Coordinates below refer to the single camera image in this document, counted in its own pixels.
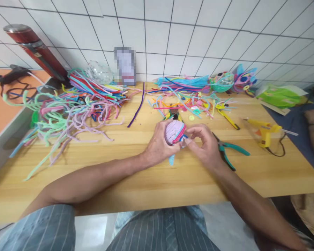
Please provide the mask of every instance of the red thermos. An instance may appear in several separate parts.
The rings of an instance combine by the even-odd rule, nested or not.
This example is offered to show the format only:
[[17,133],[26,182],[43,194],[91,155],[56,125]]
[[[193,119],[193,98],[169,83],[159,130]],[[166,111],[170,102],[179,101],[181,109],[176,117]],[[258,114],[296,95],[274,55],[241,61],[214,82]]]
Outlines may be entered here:
[[5,26],[3,30],[51,77],[58,80],[59,88],[60,83],[66,86],[70,85],[65,68],[29,26],[10,24]]

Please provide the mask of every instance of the right hand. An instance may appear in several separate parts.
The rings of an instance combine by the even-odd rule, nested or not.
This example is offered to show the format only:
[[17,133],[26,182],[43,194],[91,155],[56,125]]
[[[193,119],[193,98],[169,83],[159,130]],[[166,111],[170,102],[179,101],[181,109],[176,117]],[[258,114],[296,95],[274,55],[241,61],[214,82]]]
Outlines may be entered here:
[[[185,140],[188,148],[199,158],[207,169],[212,169],[223,164],[217,140],[207,125],[195,124],[187,129],[186,134],[192,135],[190,139]],[[201,147],[193,141],[196,137],[201,138]]]

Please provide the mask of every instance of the green plastic bag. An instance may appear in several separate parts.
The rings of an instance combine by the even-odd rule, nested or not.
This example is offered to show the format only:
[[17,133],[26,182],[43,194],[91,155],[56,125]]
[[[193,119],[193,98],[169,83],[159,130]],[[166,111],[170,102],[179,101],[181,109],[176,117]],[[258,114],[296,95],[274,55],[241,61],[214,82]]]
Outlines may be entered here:
[[262,86],[256,91],[256,98],[274,105],[280,109],[295,106],[300,102],[301,96],[307,94],[297,86]]

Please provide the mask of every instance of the wooden table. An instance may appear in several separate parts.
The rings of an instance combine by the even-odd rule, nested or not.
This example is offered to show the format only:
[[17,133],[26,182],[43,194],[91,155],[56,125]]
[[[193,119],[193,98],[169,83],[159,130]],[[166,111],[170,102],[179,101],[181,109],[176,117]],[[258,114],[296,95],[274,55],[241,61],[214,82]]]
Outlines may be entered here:
[[[251,156],[246,157],[227,149],[229,160],[237,169],[237,174],[264,197],[293,195],[314,192],[314,169],[286,137],[283,140],[286,155],[275,157],[257,145],[253,129],[243,118],[274,123],[270,115],[258,103],[245,94],[233,94],[237,101],[228,114],[241,128],[235,130],[225,118],[215,113],[210,120],[203,113],[202,119],[189,121],[189,112],[181,113],[187,126],[205,123],[222,140],[237,144]],[[149,142],[156,122],[162,119],[158,111],[152,109],[146,95],[144,104],[130,128],[126,126],[132,119],[141,101],[137,94],[120,112],[117,121],[124,117],[123,125],[104,127],[106,134],[114,139],[109,142],[102,135],[83,133],[80,139],[98,139],[98,143],[71,141],[63,156],[52,167],[27,182],[22,180],[49,152],[43,142],[36,142],[22,149],[15,158],[7,161],[0,170],[0,222],[16,221],[27,205],[41,189],[53,180],[84,166],[126,158],[144,150]],[[174,97],[168,102],[175,102]],[[280,134],[272,136],[272,148],[277,147]],[[145,210],[184,205],[217,203],[226,197],[217,186],[214,177],[201,166],[188,149],[181,150],[175,157],[174,165],[168,161],[142,171],[108,188],[88,202],[77,206],[80,215]]]

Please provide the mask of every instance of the pliers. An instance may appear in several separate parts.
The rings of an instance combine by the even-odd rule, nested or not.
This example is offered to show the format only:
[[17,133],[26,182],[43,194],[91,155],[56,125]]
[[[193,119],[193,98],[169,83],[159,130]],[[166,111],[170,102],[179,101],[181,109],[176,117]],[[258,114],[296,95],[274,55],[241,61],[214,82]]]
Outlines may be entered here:
[[219,144],[219,151],[220,151],[222,159],[229,166],[229,168],[231,170],[236,171],[236,169],[233,167],[233,165],[230,163],[230,161],[227,158],[227,155],[226,155],[226,152],[225,152],[225,147],[233,148],[234,150],[244,154],[245,156],[250,156],[250,153],[247,152],[246,150],[244,150],[240,146],[237,146],[237,145],[234,145],[234,144],[230,144],[230,143],[226,143],[226,142],[222,142],[213,132],[212,132],[212,134],[217,139],[217,143]]

